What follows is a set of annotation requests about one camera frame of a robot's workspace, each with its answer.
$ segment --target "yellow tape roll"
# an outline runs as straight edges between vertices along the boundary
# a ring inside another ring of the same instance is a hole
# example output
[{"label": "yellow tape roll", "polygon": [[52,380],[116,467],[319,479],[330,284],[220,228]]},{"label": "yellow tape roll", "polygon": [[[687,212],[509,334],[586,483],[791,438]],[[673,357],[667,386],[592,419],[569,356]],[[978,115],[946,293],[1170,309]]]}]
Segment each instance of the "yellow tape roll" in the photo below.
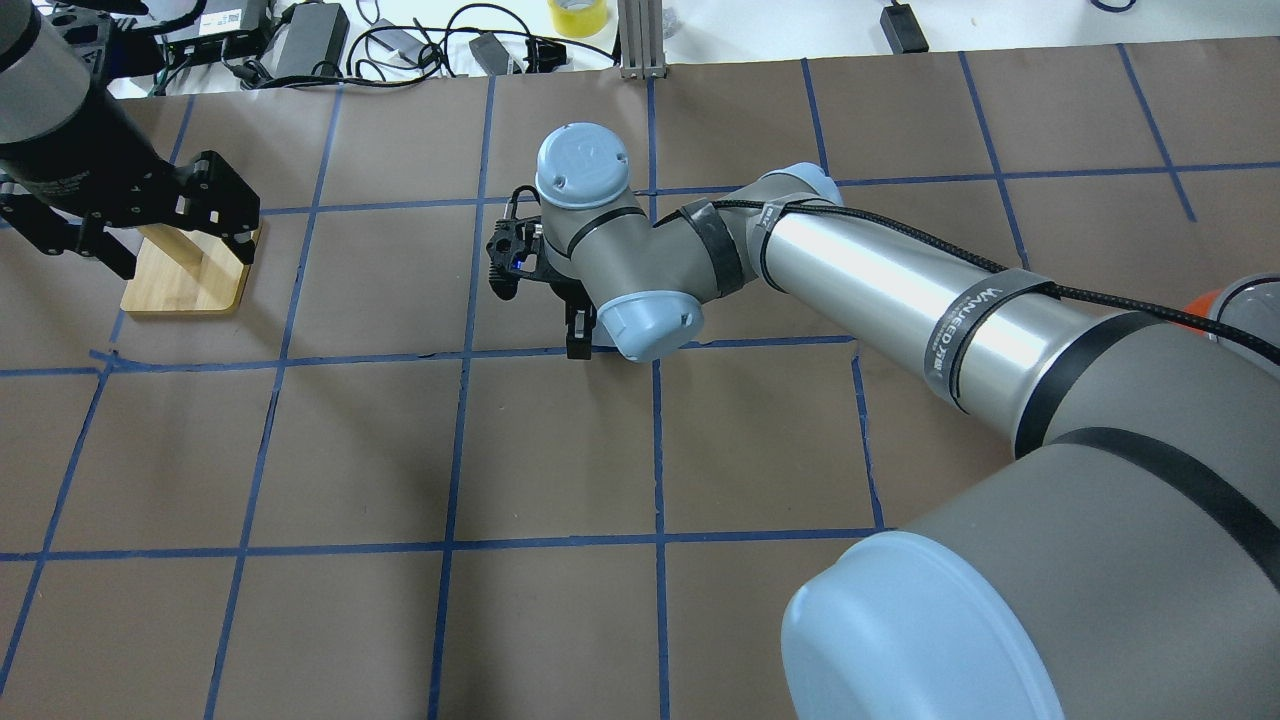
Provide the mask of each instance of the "yellow tape roll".
[{"label": "yellow tape roll", "polygon": [[547,0],[552,24],[564,37],[588,37],[600,32],[609,19],[604,0]]}]

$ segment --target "grid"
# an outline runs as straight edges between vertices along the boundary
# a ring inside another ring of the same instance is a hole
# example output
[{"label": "grid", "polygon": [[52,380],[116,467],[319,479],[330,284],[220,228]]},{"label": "grid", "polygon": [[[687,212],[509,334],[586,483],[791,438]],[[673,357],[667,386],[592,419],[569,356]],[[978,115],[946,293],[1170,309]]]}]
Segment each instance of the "grid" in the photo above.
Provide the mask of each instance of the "grid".
[{"label": "grid", "polygon": [[[1224,161],[1224,163],[1175,163],[1161,127],[1157,123],[1157,114],[1144,94],[1139,82],[1139,73],[1134,69],[1129,49],[1117,45],[1111,49],[1116,53],[1124,72],[1124,79],[1132,87],[1134,99],[1140,106],[1142,117],[1149,129],[1151,140],[1158,149],[1162,160],[1160,164],[1142,167],[1120,168],[1080,168],[1080,169],[1042,169],[1042,170],[1007,170],[1001,164],[997,155],[997,142],[993,138],[992,128],[988,123],[988,114],[984,109],[979,85],[975,81],[974,69],[970,67],[970,56],[965,53],[956,55],[963,72],[965,91],[972,101],[972,111],[980,129],[983,146],[989,160],[989,172],[970,173],[940,173],[897,177],[845,177],[837,178],[837,184],[844,188],[896,186],[896,184],[934,184],[934,183],[969,183],[969,182],[995,182],[998,191],[1001,206],[1004,209],[1009,232],[1012,238],[1014,251],[1021,259],[1025,268],[1032,266],[1032,254],[1028,252],[1024,242],[1023,229],[1015,214],[1015,199],[1010,192],[1010,181],[1024,179],[1051,179],[1051,178],[1093,178],[1093,177],[1124,177],[1124,176],[1167,176],[1176,195],[1178,202],[1185,213],[1188,222],[1197,222],[1197,213],[1183,181],[1188,176],[1229,172],[1253,172],[1280,169],[1280,160],[1262,161]],[[828,133],[831,128],[838,127],[838,119],[823,118],[820,111],[820,97],[815,90],[813,63],[801,60],[799,63],[800,78],[803,78],[804,96],[808,101],[809,120],[813,127],[813,141],[817,149],[817,160],[824,170],[832,173],[832,163],[828,159]],[[41,577],[50,564],[64,561],[105,561],[124,559],[228,559],[234,560],[229,592],[225,601],[225,612],[221,620],[212,674],[209,682],[207,700],[204,716],[211,719],[215,715],[219,701],[220,683],[228,657],[228,646],[232,630],[237,620],[237,603],[241,594],[242,578],[244,575],[246,560],[251,557],[288,557],[288,556],[335,556],[335,555],[378,555],[378,553],[439,553],[440,578],[438,589],[438,605],[435,610],[434,646],[431,653],[430,675],[424,678],[424,688],[428,694],[428,716],[442,716],[442,676],[444,673],[445,644],[448,639],[447,629],[451,618],[451,582],[453,577],[453,562],[460,553],[475,551],[512,550],[512,548],[562,548],[562,547],[590,547],[590,546],[644,546],[652,547],[654,552],[654,574],[657,596],[654,607],[657,611],[657,678],[658,678],[658,714],[660,717],[672,716],[671,696],[671,667],[669,667],[669,641],[668,641],[668,583],[667,583],[667,551],[671,544],[682,543],[730,543],[730,542],[760,542],[760,541],[787,541],[787,539],[858,539],[868,537],[876,532],[890,527],[886,523],[884,507],[882,506],[881,492],[876,482],[876,464],[873,462],[873,447],[870,434],[876,427],[876,420],[870,418],[867,395],[867,382],[864,380],[863,364],[864,354],[855,351],[849,365],[849,392],[855,398],[858,427],[856,434],[860,438],[861,460],[865,465],[867,491],[869,493],[869,510],[872,523],[850,527],[832,528],[806,528],[806,529],[771,529],[771,530],[717,530],[717,532],[669,532],[667,529],[667,502],[664,497],[664,380],[663,361],[652,364],[652,423],[653,423],[653,502],[654,520],[652,532],[632,534],[571,534],[563,537],[529,537],[529,538],[502,538],[502,539],[463,539],[457,537],[460,493],[462,484],[463,451],[468,442],[467,436],[467,410],[468,395],[471,391],[472,360],[499,359],[499,357],[541,357],[563,355],[561,347],[529,347],[529,348],[502,348],[477,350],[476,343],[476,314],[477,295],[481,292],[480,283],[484,265],[480,263],[483,243],[485,241],[485,210],[506,202],[506,196],[488,193],[488,176],[490,164],[490,141],[494,126],[495,90],[498,82],[489,78],[485,86],[484,124],[481,133],[479,182],[474,197],[454,197],[443,200],[411,200],[392,202],[355,202],[337,204],[323,202],[326,173],[333,152],[335,136],[339,127],[339,115],[347,102],[365,101],[362,96],[353,96],[337,90],[333,94],[332,110],[328,118],[324,149],[320,155],[319,172],[316,173],[311,202],[306,206],[279,206],[264,210],[268,218],[300,217],[306,219],[305,233],[297,272],[292,284],[292,293],[285,315],[283,340],[279,352],[274,359],[229,361],[229,363],[150,363],[123,356],[118,350],[91,351],[93,360],[91,365],[83,366],[56,366],[56,368],[13,368],[0,369],[0,379],[29,378],[29,377],[59,377],[59,375],[86,375],[96,378],[96,387],[92,398],[84,413],[83,423],[76,437],[70,451],[67,469],[58,489],[52,514],[49,519],[41,548],[35,552],[0,552],[0,564],[4,562],[33,562],[33,569],[22,598],[20,609],[17,614],[15,625],[8,642],[4,664],[0,666],[0,693],[10,678],[10,670],[15,659],[22,652],[24,626],[33,602],[40,591]],[[648,197],[650,217],[658,217],[659,200],[666,196],[681,195],[714,195],[736,190],[736,184],[708,184],[708,186],[672,186],[663,187],[659,183],[659,111],[660,102],[657,99],[654,81],[650,79],[645,88],[646,100],[646,133],[648,133],[648,177],[646,187],[637,191],[637,195]],[[177,138],[170,152],[170,160],[175,161],[182,151],[183,141],[193,111],[202,97],[192,96],[187,99],[182,122]],[[291,356],[291,343],[294,336],[294,319],[298,314],[300,300],[303,295],[303,281],[307,273],[308,256],[311,254],[311,241],[316,232],[317,219],[326,214],[353,213],[369,210],[399,210],[420,208],[472,208],[474,209],[474,237],[471,245],[471,275],[467,286],[466,325],[461,351],[442,351],[434,354],[370,354],[370,355],[316,355],[316,356]],[[714,313],[712,307],[708,313]],[[114,347],[119,340],[124,315],[118,314],[111,328],[110,343]],[[719,348],[755,348],[755,347],[792,347],[792,346],[842,346],[854,342],[846,334],[820,334],[797,337],[763,337],[763,338],[719,338],[707,342],[689,343],[685,352],[701,352]],[[608,354],[608,348],[598,348],[598,352]],[[276,420],[276,407],[288,373],[296,368],[329,366],[349,364],[396,364],[396,363],[456,363],[460,368],[457,409],[453,424],[452,464],[448,483],[448,500],[445,511],[445,525],[443,539],[433,542],[390,542],[390,543],[349,543],[349,544],[253,544],[251,533],[257,509],[259,491],[262,486],[262,477],[268,464],[271,446],[273,429]],[[55,550],[54,541],[59,530],[59,523],[67,503],[68,495],[76,482],[77,466],[81,454],[84,450],[86,438],[95,423],[100,401],[109,384],[109,380],[119,375],[132,374],[164,374],[164,373],[234,373],[269,370],[274,372],[270,400],[262,420],[261,439],[252,470],[248,500],[243,512],[243,523],[238,543],[233,546],[209,546],[186,548],[147,548],[125,547],[109,550]]]}]

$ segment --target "wooden base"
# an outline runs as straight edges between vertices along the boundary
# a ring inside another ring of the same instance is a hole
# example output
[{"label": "wooden base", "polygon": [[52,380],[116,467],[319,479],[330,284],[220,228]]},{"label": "wooden base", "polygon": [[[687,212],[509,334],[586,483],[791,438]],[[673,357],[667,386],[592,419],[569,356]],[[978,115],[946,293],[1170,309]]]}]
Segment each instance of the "wooden base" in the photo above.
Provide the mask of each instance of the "wooden base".
[{"label": "wooden base", "polygon": [[[120,309],[129,314],[221,315],[236,310],[248,265],[202,232],[143,225],[142,249]],[[253,231],[253,241],[260,231]]]}]

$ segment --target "robotic arm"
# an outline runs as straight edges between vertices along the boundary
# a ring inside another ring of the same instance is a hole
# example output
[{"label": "robotic arm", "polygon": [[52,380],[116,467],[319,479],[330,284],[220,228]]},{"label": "robotic arm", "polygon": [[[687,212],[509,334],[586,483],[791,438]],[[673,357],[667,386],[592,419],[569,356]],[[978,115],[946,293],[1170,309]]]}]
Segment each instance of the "robotic arm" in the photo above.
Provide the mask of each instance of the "robotic arm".
[{"label": "robotic arm", "polygon": [[0,0],[0,218],[42,252],[97,258],[125,279],[136,259],[105,228],[202,231],[251,264],[253,190],[211,150],[163,160],[86,61],[31,3]]},{"label": "robotic arm", "polygon": [[[488,246],[500,297],[532,279],[566,300],[571,356],[600,327],[630,360],[673,352],[704,302],[759,277],[1018,456],[795,594],[782,651],[801,717],[1280,714],[1274,346],[840,208],[812,164],[658,227],[627,177],[612,132],[564,126],[539,151],[541,217],[515,218],[517,191]],[[1144,311],[1100,319],[1059,297]]]}]

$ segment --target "wooden object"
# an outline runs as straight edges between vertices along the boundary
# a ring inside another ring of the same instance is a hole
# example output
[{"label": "wooden object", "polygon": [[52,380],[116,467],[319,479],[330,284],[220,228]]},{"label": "wooden object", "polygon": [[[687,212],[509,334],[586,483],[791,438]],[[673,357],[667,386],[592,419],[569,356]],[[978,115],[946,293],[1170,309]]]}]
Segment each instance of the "wooden object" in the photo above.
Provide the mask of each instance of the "wooden object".
[{"label": "wooden object", "polygon": [[[219,315],[239,305],[248,265],[198,231],[143,225],[142,247],[120,309],[131,314]],[[253,231],[253,241],[260,237]]]}]

